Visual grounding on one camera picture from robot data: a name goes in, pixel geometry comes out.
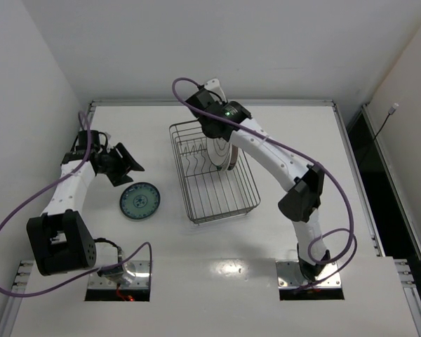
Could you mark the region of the white plate with chinese characters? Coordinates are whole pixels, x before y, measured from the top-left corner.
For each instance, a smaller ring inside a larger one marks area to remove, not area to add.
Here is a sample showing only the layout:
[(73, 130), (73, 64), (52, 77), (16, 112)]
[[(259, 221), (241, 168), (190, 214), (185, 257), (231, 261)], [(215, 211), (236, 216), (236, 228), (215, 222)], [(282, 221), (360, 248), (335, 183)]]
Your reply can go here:
[(207, 138), (206, 147), (210, 162), (219, 171), (229, 168), (231, 145), (223, 138)]

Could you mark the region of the blue floral small plate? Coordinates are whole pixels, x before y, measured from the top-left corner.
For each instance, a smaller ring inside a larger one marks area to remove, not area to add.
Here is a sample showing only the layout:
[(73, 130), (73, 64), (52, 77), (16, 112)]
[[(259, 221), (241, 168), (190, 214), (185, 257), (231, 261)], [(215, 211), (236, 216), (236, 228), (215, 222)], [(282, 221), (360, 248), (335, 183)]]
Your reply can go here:
[(139, 182), (128, 186), (121, 194), (119, 208), (131, 220), (145, 220), (153, 216), (161, 203), (159, 190), (151, 183)]

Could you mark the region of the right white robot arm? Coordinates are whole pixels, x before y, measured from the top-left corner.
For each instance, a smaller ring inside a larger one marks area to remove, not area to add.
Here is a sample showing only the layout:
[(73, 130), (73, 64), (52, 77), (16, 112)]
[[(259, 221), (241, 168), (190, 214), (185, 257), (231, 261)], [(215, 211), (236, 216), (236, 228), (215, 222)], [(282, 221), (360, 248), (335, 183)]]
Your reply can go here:
[(218, 119), (195, 114), (206, 137), (222, 138), (249, 154), (286, 192), (278, 208), (293, 224), (300, 271), (305, 279), (314, 282), (330, 259), (330, 251), (322, 240), (318, 211), (325, 173), (271, 144), (273, 138), (240, 104), (214, 103), (208, 113)]

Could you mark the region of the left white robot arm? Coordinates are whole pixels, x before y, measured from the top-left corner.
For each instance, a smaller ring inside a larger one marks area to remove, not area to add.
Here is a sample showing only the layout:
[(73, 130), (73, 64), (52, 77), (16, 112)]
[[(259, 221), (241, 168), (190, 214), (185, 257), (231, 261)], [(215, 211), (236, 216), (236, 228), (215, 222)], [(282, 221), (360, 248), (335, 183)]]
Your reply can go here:
[(131, 171), (144, 171), (122, 143), (107, 150), (78, 145), (66, 153), (61, 164), (62, 180), (41, 215), (27, 222), (27, 234), (36, 265), (43, 276), (95, 266), (94, 239), (81, 216), (87, 191), (98, 174), (115, 187), (130, 183)]

